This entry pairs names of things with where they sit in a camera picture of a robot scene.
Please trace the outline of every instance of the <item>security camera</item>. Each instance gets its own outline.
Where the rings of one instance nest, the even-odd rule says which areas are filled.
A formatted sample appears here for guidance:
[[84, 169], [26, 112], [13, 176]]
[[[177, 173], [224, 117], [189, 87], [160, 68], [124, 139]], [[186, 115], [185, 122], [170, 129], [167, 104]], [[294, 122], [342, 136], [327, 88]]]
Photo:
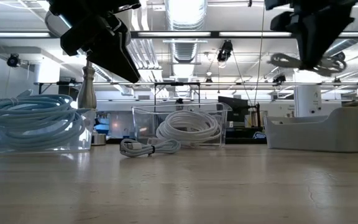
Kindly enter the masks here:
[[6, 64], [11, 68], [20, 67], [21, 60], [19, 58], [19, 54], [11, 54], [11, 56], [7, 59]]
[[279, 76], [277, 76], [276, 78], [273, 79], [274, 83], [283, 83], [285, 82], [287, 79], [285, 78], [284, 74], [281, 74]]
[[218, 53], [218, 62], [226, 62], [231, 56], [232, 51], [233, 44], [231, 43], [231, 40], [225, 40]]

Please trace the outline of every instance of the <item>cable clamp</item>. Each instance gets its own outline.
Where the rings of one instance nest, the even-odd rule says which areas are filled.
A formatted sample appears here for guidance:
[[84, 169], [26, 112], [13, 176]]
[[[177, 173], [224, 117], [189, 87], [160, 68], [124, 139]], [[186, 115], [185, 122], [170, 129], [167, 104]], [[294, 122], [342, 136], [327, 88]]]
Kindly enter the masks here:
[[155, 153], [155, 146], [153, 146], [153, 145], [151, 145], [151, 146], [153, 147], [153, 151], [152, 151], [152, 153], [149, 153], [149, 156], [151, 156], [152, 154]]
[[17, 98], [10, 98], [9, 100], [12, 102], [13, 106], [17, 106], [19, 104], [19, 100]]

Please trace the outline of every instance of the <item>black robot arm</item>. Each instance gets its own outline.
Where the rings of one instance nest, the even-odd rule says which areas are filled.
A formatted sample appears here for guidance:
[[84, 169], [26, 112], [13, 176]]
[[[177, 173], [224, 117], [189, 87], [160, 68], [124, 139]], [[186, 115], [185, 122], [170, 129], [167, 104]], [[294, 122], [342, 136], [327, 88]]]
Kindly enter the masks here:
[[266, 10], [290, 4], [293, 12], [273, 18], [270, 29], [291, 32], [298, 41], [300, 69], [312, 70], [339, 34], [354, 21], [358, 0], [265, 0]]
[[87, 59], [135, 83], [140, 75], [126, 45], [131, 35], [115, 14], [140, 7], [139, 0], [48, 0], [50, 12], [60, 16], [70, 29], [60, 37], [70, 56], [81, 49]]

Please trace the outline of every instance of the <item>desk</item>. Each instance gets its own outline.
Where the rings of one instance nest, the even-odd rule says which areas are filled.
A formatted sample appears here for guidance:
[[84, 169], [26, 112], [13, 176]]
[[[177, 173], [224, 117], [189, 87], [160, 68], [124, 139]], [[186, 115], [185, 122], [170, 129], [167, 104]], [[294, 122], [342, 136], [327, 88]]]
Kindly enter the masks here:
[[358, 154], [185, 149], [0, 157], [0, 224], [358, 223]]

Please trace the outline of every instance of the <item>hanging wire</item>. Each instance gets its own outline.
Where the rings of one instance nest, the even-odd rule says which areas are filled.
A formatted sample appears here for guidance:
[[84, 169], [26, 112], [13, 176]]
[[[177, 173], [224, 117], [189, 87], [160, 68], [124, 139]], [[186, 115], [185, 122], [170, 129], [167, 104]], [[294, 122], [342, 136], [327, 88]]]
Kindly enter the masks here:
[[30, 63], [27, 63], [27, 80], [29, 79], [30, 76]]
[[221, 82], [221, 72], [219, 70], [219, 62], [217, 63], [218, 65], [218, 93], [221, 93], [221, 86], [220, 86], [220, 82]]
[[246, 94], [247, 94], [247, 97], [248, 97], [248, 101], [249, 101], [249, 103], [251, 104], [251, 106], [253, 106], [252, 100], [251, 100], [251, 98], [250, 98], [249, 95], [248, 95], [248, 91], [247, 91], [247, 88], [246, 88], [246, 84], [244, 83], [244, 79], [242, 78], [242, 75], [241, 75], [241, 72], [240, 72], [240, 68], [239, 68], [239, 64], [237, 63], [236, 53], [234, 53], [234, 50], [233, 50], [232, 52], [233, 52], [234, 61], [235, 61], [236, 66], [237, 66], [237, 71], [239, 72], [242, 85], [244, 86], [244, 90], [246, 91]]
[[256, 96], [258, 94], [258, 84], [259, 84], [259, 77], [260, 77], [260, 64], [262, 63], [262, 46], [264, 43], [264, 25], [265, 25], [265, 1], [263, 7], [263, 14], [262, 14], [262, 35], [260, 36], [260, 50], [259, 50], [259, 65], [258, 65], [258, 79], [256, 81], [256, 89], [255, 89], [255, 99], [254, 104], [256, 105]]
[[6, 85], [5, 85], [5, 97], [7, 98], [7, 86], [9, 85], [9, 78], [11, 77], [11, 70], [12, 68], [9, 67], [9, 73], [7, 74], [7, 80], [6, 80]]

